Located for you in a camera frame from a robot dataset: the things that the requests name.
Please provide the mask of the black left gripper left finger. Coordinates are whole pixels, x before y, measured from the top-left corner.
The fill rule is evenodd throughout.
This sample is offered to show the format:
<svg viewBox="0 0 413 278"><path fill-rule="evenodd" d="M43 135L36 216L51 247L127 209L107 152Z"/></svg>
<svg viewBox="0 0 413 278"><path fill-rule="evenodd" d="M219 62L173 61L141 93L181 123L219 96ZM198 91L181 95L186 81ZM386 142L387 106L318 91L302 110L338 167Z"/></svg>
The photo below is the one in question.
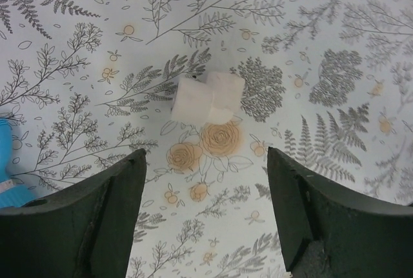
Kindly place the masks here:
<svg viewBox="0 0 413 278"><path fill-rule="evenodd" d="M1 209L1 277L125 277L146 151L20 208Z"/></svg>

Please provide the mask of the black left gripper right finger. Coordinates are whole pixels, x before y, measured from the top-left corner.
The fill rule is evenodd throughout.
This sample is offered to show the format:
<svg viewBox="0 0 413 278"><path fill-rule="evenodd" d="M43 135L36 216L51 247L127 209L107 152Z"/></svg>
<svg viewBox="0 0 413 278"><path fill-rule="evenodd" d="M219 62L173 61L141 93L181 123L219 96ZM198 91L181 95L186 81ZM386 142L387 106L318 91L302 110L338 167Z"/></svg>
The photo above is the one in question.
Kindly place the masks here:
<svg viewBox="0 0 413 278"><path fill-rule="evenodd" d="M270 148L268 182L293 277L411 277L412 207L336 183Z"/></svg>

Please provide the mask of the white pipe elbow fitting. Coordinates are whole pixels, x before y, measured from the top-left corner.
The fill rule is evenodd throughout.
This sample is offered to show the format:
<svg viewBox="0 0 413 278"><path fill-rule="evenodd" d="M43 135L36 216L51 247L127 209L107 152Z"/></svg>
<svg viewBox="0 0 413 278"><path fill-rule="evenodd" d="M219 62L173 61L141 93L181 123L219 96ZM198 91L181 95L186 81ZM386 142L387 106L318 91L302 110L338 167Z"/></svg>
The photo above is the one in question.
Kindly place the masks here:
<svg viewBox="0 0 413 278"><path fill-rule="evenodd" d="M226 124L241 108L245 80L229 72L209 72L206 81L182 77L171 120L185 124Z"/></svg>

